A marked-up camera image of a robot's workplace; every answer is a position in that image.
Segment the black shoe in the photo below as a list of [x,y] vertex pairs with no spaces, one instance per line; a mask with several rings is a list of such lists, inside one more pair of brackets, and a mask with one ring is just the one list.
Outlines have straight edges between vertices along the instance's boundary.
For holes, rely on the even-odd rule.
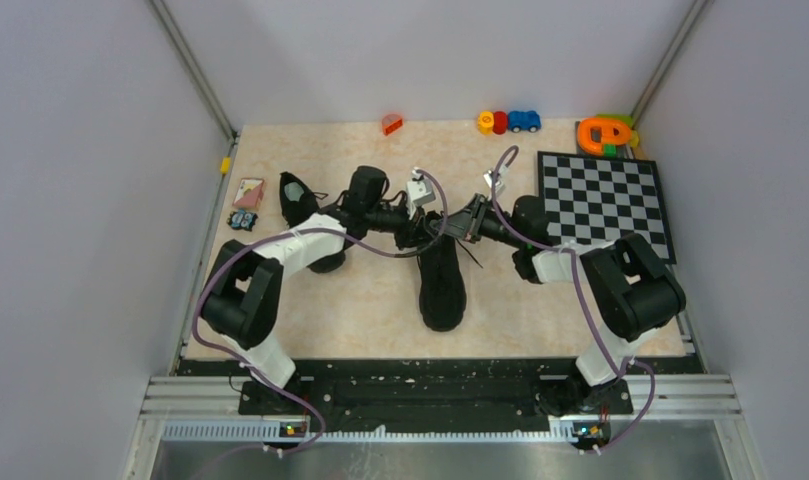
[[[327,193],[313,191],[290,172],[280,174],[278,192],[281,215],[290,228],[296,227],[318,212],[319,201],[328,197]],[[309,269],[316,274],[327,274],[342,267],[345,260],[345,252],[340,251],[313,262],[309,265]]]
[[460,271],[457,246],[480,268],[483,265],[460,242],[445,233],[417,256],[421,286],[419,310],[424,324],[435,332],[449,332],[463,320],[467,293]]

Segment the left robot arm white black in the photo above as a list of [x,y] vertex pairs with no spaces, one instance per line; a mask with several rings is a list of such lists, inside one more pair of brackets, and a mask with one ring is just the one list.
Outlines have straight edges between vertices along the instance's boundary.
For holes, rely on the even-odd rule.
[[403,240],[422,227],[426,204],[448,202],[439,181],[420,168],[412,170],[400,204],[385,199],[387,188],[383,171],[361,166],[348,189],[307,220],[248,245],[229,241],[216,257],[193,317],[224,340],[207,347],[231,355],[265,384],[263,401],[277,413],[294,410],[301,397],[300,386],[291,380],[295,362],[273,333],[283,283],[323,258],[350,246],[364,247],[369,231]]

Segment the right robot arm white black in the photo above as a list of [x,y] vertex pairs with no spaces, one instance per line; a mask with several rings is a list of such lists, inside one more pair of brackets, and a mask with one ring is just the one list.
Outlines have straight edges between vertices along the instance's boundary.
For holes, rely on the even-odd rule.
[[687,304],[683,288],[642,235],[629,232],[593,245],[557,244],[536,196],[519,197],[506,213],[495,200],[477,194],[449,219],[430,226],[464,242],[487,238],[514,247],[516,271],[530,283],[570,282],[578,296],[591,290],[603,323],[597,325],[587,302],[580,303],[593,343],[576,358],[565,382],[567,400],[580,412],[592,412],[606,400],[606,387],[626,373],[639,347]]

